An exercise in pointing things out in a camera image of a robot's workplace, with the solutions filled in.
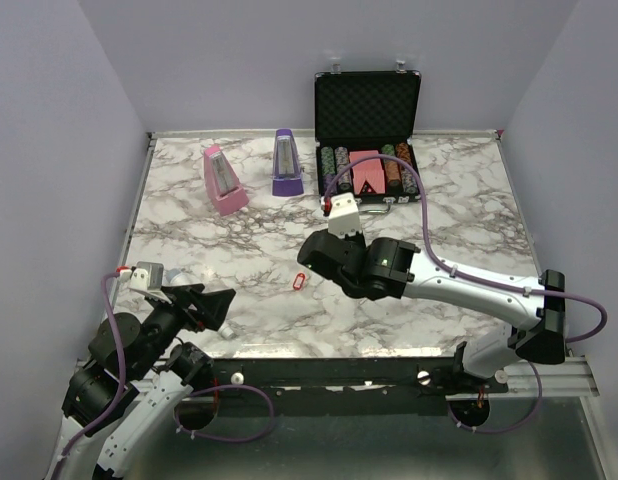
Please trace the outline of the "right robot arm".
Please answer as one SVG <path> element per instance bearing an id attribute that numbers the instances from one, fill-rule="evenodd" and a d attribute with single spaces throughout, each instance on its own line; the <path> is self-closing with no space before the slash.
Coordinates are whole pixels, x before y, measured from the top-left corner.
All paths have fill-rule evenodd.
<path id="1" fill-rule="evenodd" d="M 435 262 L 416 245 L 378 238 L 365 245 L 326 230 L 312 233 L 298 262 L 337 284 L 350 298 L 424 299 L 451 304 L 500 320 L 496 329 L 459 345 L 449 379 L 469 392 L 520 360 L 560 365 L 566 357 L 562 274 L 507 276 L 488 270 Z"/>

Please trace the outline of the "red key fob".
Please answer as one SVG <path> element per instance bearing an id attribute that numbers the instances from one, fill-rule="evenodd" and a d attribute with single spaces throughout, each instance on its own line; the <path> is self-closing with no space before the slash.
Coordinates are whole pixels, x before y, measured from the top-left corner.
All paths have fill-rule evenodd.
<path id="1" fill-rule="evenodd" d="M 299 272 L 294 278 L 294 281 L 292 283 L 292 288 L 295 291 L 301 290 L 305 284 L 305 281 L 306 281 L 306 275 L 303 272 Z"/>

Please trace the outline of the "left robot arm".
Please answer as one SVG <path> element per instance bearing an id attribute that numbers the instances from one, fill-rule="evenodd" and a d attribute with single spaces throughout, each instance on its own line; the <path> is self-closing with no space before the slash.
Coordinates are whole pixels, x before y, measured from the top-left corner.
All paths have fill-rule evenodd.
<path id="1" fill-rule="evenodd" d="M 146 293 L 144 321 L 126 312 L 103 321 L 89 357 L 71 377 L 49 479 L 121 479 L 158 423 L 188 394 L 215 384 L 213 360 L 183 330 L 219 330 L 236 295 L 203 284 Z"/>

